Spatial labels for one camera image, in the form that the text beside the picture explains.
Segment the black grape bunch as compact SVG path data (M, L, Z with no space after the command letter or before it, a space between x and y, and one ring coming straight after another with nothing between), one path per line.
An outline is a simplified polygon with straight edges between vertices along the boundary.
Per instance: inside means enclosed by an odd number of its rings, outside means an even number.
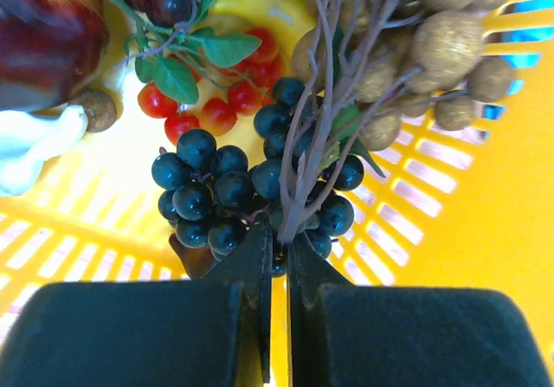
M273 238L273 276L286 272L287 249L277 234L283 222L280 202L281 160L292 121L292 110L304 86L297 78L277 80L273 101L254 117L254 129L263 139L265 159L250 169L246 153L236 145L216 147L212 133L192 129L181 138L181 150L160 149L151 174L164 189L158 210L173 228L169 244L190 279L206 275L244 241L250 228L269 221ZM356 189L364 178L359 156L349 154L330 194L319 210L297 228L324 259L332 245L351 228L354 209L337 191Z

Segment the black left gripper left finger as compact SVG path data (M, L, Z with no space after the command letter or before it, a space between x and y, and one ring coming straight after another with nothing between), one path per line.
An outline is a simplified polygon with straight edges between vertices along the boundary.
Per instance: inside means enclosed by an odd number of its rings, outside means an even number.
M263 385L272 242L261 220L198 280L41 287L3 346L2 385Z

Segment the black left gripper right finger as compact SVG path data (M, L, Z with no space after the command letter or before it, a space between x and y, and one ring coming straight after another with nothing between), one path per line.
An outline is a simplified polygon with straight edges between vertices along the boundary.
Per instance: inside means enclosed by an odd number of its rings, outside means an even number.
M548 386L523 314L493 290L363 287L298 235L288 248L293 386Z

